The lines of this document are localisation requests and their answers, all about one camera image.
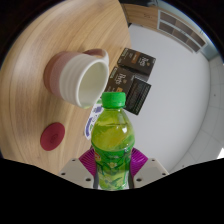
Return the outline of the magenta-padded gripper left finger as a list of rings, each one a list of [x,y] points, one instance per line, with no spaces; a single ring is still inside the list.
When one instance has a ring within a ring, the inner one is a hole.
[[[79,158],[70,159],[58,176],[81,187],[97,189],[98,175],[94,149],[89,149]]]

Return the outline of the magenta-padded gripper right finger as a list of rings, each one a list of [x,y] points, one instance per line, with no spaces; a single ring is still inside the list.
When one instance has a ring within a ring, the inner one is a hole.
[[[128,184],[130,189],[144,187],[168,175],[168,171],[155,158],[147,158],[138,149],[131,153]]]

